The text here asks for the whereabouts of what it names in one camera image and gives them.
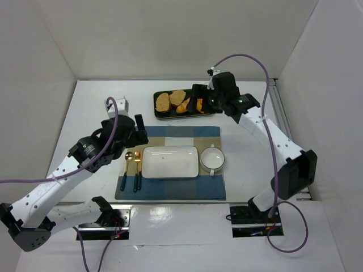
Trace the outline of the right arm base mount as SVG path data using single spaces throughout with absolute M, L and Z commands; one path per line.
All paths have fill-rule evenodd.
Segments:
M 252 216 L 248 206 L 230 206 L 230 212 L 225 216 L 231 223 L 233 238 L 263 237 L 272 230 L 271 236 L 284 236 L 281 217 L 278 208 L 272 218 L 268 212 Z

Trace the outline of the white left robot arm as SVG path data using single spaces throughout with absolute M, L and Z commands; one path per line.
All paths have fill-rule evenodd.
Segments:
M 62 163 L 44 180 L 14 203 L 1 204 L 1 222 L 13 241 L 25 252 L 41 247 L 52 235 L 80 224 L 100 226 L 122 220 L 120 212 L 103 197 L 67 207 L 58 203 L 81 182 L 118 159 L 126 148 L 148 143 L 140 114 L 118 115 L 102 121 L 101 128 L 81 138 Z

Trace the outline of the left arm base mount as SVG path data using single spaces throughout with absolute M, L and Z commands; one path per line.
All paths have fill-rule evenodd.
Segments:
M 129 239 L 131 206 L 113 205 L 112 207 L 119 213 L 117 219 L 110 219 L 102 225 L 85 223 L 77 227 L 84 241 L 106 241 L 113 235 L 116 235 L 115 240 Z

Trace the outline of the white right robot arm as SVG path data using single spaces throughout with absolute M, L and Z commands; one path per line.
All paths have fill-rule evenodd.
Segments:
M 287 201 L 315 180 L 317 155 L 295 144 L 268 117 L 251 94 L 241 94 L 230 72 L 214 71 L 207 85 L 193 84 L 187 110 L 223 113 L 251 133 L 272 154 L 274 174 L 270 184 L 248 201 L 249 213 L 272 216 Z

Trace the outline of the orange glazed donut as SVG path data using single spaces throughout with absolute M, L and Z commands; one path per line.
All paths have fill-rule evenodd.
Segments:
M 202 110 L 202 99 L 197 99 L 196 109 L 197 109 L 200 113 L 204 114 L 204 111 Z

